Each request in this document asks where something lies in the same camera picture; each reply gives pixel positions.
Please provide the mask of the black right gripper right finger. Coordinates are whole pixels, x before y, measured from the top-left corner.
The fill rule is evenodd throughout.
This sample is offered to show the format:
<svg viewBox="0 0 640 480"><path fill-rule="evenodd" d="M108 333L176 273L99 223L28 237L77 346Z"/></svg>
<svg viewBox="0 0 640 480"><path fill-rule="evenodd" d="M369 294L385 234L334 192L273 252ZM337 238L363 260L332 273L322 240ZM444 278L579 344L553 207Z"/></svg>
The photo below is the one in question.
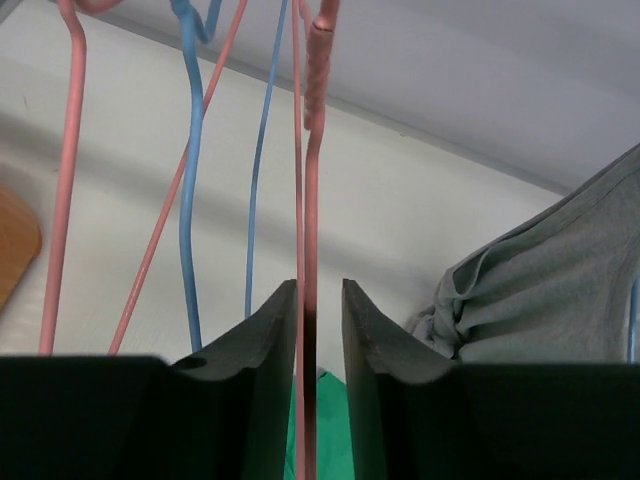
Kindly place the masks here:
<svg viewBox="0 0 640 480"><path fill-rule="evenodd" d="M353 280L342 335L359 479L635 479L639 369L461 364L384 315Z"/></svg>

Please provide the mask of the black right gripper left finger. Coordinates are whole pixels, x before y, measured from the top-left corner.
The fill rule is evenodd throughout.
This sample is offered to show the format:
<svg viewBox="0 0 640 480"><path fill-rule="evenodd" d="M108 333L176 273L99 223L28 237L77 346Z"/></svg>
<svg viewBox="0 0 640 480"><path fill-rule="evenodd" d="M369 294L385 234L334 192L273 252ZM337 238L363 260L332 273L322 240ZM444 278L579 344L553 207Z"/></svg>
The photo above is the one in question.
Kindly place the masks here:
<svg viewBox="0 0 640 480"><path fill-rule="evenodd" d="M280 479L297 289L174 364L151 356L5 356L5 479Z"/></svg>

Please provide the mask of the green tank top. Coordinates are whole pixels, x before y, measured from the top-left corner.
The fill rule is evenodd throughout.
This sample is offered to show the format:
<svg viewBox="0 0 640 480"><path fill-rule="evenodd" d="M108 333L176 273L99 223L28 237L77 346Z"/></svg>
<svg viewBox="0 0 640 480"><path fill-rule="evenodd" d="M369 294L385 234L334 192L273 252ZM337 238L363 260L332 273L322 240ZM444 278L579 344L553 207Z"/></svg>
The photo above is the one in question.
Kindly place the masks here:
<svg viewBox="0 0 640 480"><path fill-rule="evenodd" d="M354 480L354 461L346 385L331 372L318 367L317 478Z"/></svg>

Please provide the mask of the grey tank top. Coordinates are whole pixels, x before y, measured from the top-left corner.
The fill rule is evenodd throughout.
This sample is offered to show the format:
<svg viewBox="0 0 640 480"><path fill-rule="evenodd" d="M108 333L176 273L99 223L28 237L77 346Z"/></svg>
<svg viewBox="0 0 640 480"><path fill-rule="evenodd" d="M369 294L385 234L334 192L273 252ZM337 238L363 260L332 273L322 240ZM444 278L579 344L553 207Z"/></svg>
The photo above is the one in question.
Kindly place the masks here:
<svg viewBox="0 0 640 480"><path fill-rule="evenodd" d="M470 362L625 362L639 149L450 267L408 330Z"/></svg>

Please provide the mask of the blue wire hanger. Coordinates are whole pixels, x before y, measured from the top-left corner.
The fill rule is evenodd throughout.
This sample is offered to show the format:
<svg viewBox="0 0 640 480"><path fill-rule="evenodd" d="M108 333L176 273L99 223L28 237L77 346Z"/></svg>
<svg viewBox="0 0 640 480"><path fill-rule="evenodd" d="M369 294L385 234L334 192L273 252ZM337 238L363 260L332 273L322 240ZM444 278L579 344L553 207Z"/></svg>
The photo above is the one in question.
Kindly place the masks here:
<svg viewBox="0 0 640 480"><path fill-rule="evenodd" d="M627 360L629 363L636 362L636 325L639 309L639 278L633 282L629 300L629 322L627 339Z"/></svg>
<svg viewBox="0 0 640 480"><path fill-rule="evenodd" d="M244 312L249 316L252 312L253 270L256 237L256 209L259 170L264 144L265 131L271 105L272 92L277 72L281 40L284 30L284 20L288 3L283 1L280 6L278 25L274 40L271 67L265 91L259 132L254 154L253 171L249 196L248 238L245 274ZM192 252L192 214L196 185L197 167L200 154L202 123L205 113L204 91L201 73L197 61L196 43L207 44L215 36L217 21L221 8L219 1L212 1L207 18L203 20L198 11L189 1L173 1L171 8L178 18L181 29L181 47L184 63L189 79L191 91L191 118L189 140L186 149L186 164L184 169L183 187L179 217L179 252L181 271L185 291L187 321L189 326L191 349L197 352L202 349L201 327L197 300L193 252Z"/></svg>

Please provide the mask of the pink wire hanger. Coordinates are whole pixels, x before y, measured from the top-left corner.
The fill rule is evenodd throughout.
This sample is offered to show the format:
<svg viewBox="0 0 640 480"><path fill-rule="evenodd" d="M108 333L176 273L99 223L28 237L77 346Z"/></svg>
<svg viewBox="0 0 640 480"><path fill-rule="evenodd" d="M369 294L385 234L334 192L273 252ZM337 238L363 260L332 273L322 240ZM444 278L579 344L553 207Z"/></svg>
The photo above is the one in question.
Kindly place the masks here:
<svg viewBox="0 0 640 480"><path fill-rule="evenodd" d="M90 15L97 15L114 8L118 4L117 1L60 1L58 3L60 15L68 28L71 38L71 67L39 340L39 353L41 355L50 355L54 349L85 89L87 43L85 32L76 11L81 10ZM207 88L203 87L205 113L231 51L246 6L247 3L245 1L238 3L209 85ZM178 191L182 192L187 144L111 341L108 350L110 355L115 355L120 350L176 194Z"/></svg>
<svg viewBox="0 0 640 480"><path fill-rule="evenodd" d="M296 208L296 470L317 477L316 347L319 156L338 1L323 0L316 17L292 3Z"/></svg>

